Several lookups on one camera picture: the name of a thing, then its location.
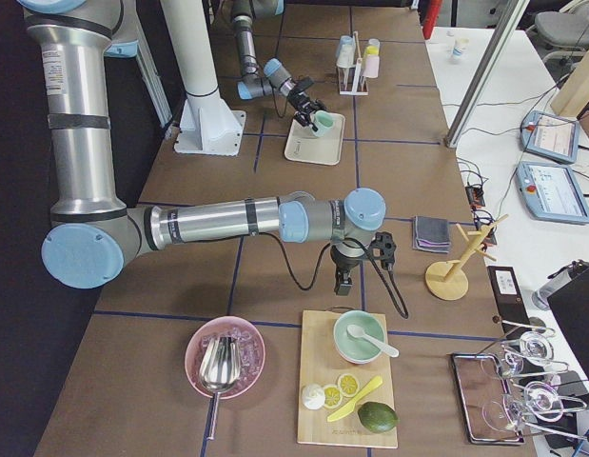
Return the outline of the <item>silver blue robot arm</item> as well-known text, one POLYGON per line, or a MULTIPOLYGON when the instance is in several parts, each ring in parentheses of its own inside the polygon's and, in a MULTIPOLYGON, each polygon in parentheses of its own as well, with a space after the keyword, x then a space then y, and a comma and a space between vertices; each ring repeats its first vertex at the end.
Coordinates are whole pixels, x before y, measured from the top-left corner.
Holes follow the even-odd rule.
POLYGON ((279 92, 294 108, 294 119, 302 127, 310 127, 314 133, 319 133, 315 113, 326 111, 326 105, 319 99, 312 100, 306 93, 314 81, 308 76, 295 80, 277 58, 266 62, 264 75, 260 72, 253 40, 253 22, 281 15, 284 8, 284 1, 237 0, 232 3, 230 24, 237 42, 241 70, 238 93, 242 100, 250 100, 279 92))
POLYGON ((111 138, 108 76, 148 97, 163 126, 170 104, 132 1, 26 1, 28 34, 39 44, 59 192, 41 255, 72 288, 97 288, 133 259, 170 245, 267 234, 280 243, 321 241, 336 266, 336 290, 381 239, 386 205, 373 189, 321 201, 305 192, 161 209, 137 204, 153 135, 111 138))

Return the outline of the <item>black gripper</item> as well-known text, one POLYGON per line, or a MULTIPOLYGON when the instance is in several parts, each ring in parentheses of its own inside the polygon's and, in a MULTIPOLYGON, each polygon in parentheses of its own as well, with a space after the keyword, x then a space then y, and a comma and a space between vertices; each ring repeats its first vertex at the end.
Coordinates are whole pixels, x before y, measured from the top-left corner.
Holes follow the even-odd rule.
POLYGON ((334 292, 348 295, 353 286, 351 271, 367 259, 365 245, 355 238, 345 238, 331 247, 330 257, 336 267, 334 292))
POLYGON ((287 95, 288 103, 295 109, 294 119, 303 127, 310 128, 313 133, 318 132, 312 114, 316 111, 327 111, 327 106, 319 99, 311 100, 304 91, 293 89, 287 95))

